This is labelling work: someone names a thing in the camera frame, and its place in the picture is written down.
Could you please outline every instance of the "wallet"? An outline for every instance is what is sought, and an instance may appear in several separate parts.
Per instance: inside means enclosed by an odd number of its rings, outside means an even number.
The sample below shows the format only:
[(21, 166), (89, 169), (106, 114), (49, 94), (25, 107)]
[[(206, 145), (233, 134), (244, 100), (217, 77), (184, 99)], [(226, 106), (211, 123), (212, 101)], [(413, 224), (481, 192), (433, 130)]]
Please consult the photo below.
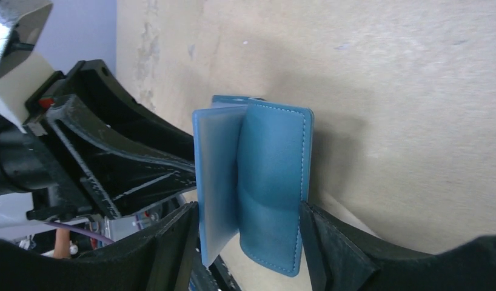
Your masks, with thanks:
[(210, 266), (238, 232), (243, 252), (287, 276), (300, 270), (311, 109), (214, 96), (193, 113), (201, 259)]

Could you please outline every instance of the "table surface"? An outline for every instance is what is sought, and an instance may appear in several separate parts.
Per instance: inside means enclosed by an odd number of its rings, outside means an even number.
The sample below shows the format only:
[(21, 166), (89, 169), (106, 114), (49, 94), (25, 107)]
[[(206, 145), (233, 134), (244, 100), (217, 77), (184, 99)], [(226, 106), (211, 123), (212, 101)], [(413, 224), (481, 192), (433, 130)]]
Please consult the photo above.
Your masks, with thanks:
[[(312, 108), (328, 211), (424, 252), (496, 233), (496, 0), (120, 0), (117, 40), (123, 86), (189, 133), (214, 94)], [(245, 290), (310, 288), (222, 255)]]

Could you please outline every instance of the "hole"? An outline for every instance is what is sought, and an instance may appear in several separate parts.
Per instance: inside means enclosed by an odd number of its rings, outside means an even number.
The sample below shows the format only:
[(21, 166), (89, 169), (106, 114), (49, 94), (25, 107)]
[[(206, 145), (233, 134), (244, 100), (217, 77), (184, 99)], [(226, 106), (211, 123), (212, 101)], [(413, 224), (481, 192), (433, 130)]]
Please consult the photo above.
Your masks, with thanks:
[(102, 73), (105, 75), (105, 77), (109, 76), (109, 71), (107, 71), (107, 69), (105, 69), (105, 67), (102, 67)]

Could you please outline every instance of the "worn surface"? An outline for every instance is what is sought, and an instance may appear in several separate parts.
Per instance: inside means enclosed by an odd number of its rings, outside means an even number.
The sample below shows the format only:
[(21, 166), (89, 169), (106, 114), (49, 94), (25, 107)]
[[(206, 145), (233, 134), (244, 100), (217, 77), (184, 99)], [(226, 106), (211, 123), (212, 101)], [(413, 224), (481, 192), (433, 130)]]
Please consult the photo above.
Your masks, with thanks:
[(311, 107), (312, 201), (392, 243), (496, 233), (496, 0), (122, 0), (117, 54), (127, 90), (188, 132), (213, 94)]

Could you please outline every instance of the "scratch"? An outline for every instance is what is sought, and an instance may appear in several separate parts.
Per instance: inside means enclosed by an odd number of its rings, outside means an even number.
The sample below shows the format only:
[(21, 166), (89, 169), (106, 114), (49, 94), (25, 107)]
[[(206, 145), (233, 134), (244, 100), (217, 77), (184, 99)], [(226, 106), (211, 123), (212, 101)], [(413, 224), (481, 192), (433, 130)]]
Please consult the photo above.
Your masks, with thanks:
[(169, 174), (166, 174), (164, 176), (160, 176), (159, 178), (155, 178), (155, 179), (153, 179), (151, 181), (148, 181), (146, 183), (143, 183), (143, 184), (141, 184), (139, 186), (136, 186), (136, 187), (134, 187), (134, 188), (132, 188), (132, 189), (124, 192), (123, 194), (120, 194), (120, 195), (114, 197), (112, 200), (116, 201), (116, 200), (122, 198), (123, 196), (130, 195), (130, 194), (136, 192), (137, 190), (141, 190), (141, 189), (143, 189), (145, 187), (148, 187), (149, 185), (152, 185), (154, 183), (157, 183), (158, 181), (164, 180), (164, 179), (168, 178), (169, 176), (172, 176), (175, 173), (178, 173), (178, 172), (177, 171), (174, 171), (173, 173), (169, 173)]

